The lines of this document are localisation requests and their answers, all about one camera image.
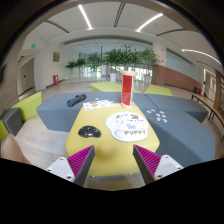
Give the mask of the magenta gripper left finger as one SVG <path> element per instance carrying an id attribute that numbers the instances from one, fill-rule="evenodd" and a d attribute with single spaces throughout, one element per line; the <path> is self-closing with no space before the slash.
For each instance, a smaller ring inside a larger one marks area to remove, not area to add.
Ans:
<path id="1" fill-rule="evenodd" d="M 47 171 L 76 185 L 83 186 L 94 157 L 94 146 L 89 146 L 68 158 L 58 158 L 47 168 Z"/>

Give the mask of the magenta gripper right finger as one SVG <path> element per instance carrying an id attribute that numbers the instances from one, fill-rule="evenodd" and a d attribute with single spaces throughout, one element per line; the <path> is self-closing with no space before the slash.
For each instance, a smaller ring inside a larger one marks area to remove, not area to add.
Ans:
<path id="1" fill-rule="evenodd" d="M 133 156 L 145 184 L 152 183 L 183 169 L 183 166 L 169 155 L 160 156 L 138 145 L 133 146 Z"/>

